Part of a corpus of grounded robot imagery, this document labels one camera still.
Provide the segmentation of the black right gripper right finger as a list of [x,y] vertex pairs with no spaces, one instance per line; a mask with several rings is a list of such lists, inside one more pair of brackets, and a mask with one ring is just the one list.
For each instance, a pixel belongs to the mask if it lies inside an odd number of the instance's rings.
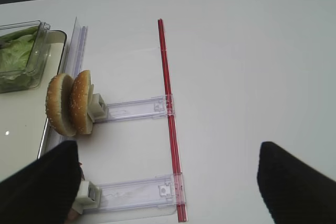
[[335,181],[274,142],[260,146],[257,184],[274,223],[335,223]]

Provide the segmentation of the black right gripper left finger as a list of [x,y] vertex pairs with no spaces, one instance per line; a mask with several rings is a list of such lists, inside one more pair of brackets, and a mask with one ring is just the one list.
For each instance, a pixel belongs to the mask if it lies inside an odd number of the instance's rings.
[[64,141],[1,182],[1,223],[65,223],[80,183],[77,143]]

